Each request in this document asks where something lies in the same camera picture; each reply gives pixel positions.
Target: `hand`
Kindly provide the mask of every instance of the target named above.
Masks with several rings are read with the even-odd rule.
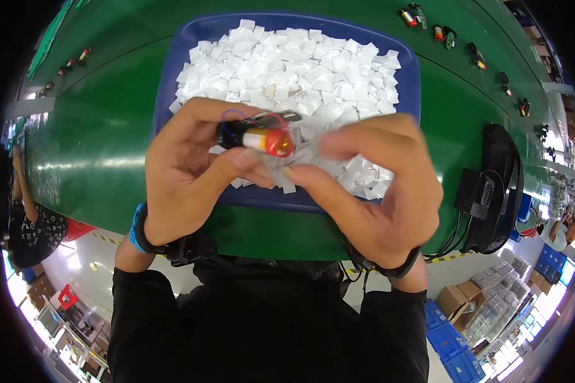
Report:
[[[346,125],[318,139],[320,155],[345,161],[361,154],[394,173],[380,205],[360,202],[313,165],[283,168],[337,223],[366,259],[383,268],[402,265],[411,249],[437,230],[443,187],[412,117],[379,116]]]
[[[216,128],[229,109],[253,117],[261,109],[194,97],[166,124],[145,156],[148,217],[145,236],[154,246],[192,234],[207,220],[219,195],[236,178],[262,188],[275,185],[260,154],[233,148],[209,154],[216,144]],[[226,121],[243,119],[235,112]]]
[[[15,147],[13,148],[13,168],[17,172],[23,172],[23,161],[21,159],[21,149]]]

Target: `blue wire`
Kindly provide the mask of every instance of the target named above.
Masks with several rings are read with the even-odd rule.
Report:
[[[246,119],[247,116],[244,115],[242,112],[234,110],[234,109],[228,109],[227,111],[224,112],[224,114],[222,114],[222,116],[221,116],[221,128],[222,128],[222,130],[224,132],[230,134],[231,137],[234,137],[234,133],[232,133],[228,130],[228,128],[226,127],[226,124],[225,124],[226,121],[224,120],[224,118],[226,118],[226,114],[228,114],[229,111],[233,111],[235,113],[240,114],[241,116],[243,116],[243,119]]]

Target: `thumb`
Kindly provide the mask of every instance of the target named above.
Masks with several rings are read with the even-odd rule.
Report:
[[[361,222],[365,209],[360,201],[326,171],[314,165],[292,165],[281,171],[288,180],[304,188],[344,233],[354,223]]]
[[[215,204],[230,182],[252,171],[261,163],[262,157],[255,149],[230,149],[215,158],[208,169],[192,183],[191,189],[195,195],[205,195],[213,199]]]

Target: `red stool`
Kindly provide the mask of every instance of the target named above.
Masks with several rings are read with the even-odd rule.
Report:
[[[75,221],[72,218],[67,218],[68,220],[68,231],[66,235],[62,238],[62,242],[70,242],[81,238],[83,235],[95,230],[96,228],[90,225],[86,225],[82,222]]]
[[[73,304],[75,304],[79,300],[77,295],[72,294],[72,292],[70,291],[70,286],[68,285],[68,283],[66,284],[66,286],[64,286],[62,292],[59,293],[57,299],[59,300],[64,310],[68,310],[69,308],[72,307]]]

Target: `black wrist strap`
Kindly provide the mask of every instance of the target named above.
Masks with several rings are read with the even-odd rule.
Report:
[[[211,237],[202,234],[200,229],[163,246],[153,246],[145,236],[146,219],[147,203],[141,207],[134,227],[138,246],[150,254],[166,256],[173,267],[189,265],[197,259],[208,259],[217,255],[217,244]]]
[[[366,259],[347,239],[343,240],[343,247],[347,251],[347,255],[354,266],[357,268],[364,268],[364,270],[372,270],[374,268],[388,278],[403,278],[409,270],[411,270],[411,267],[413,267],[415,260],[418,258],[419,250],[422,248],[421,246],[417,246],[411,249],[404,264],[397,268],[388,269],[380,267],[378,264]]]

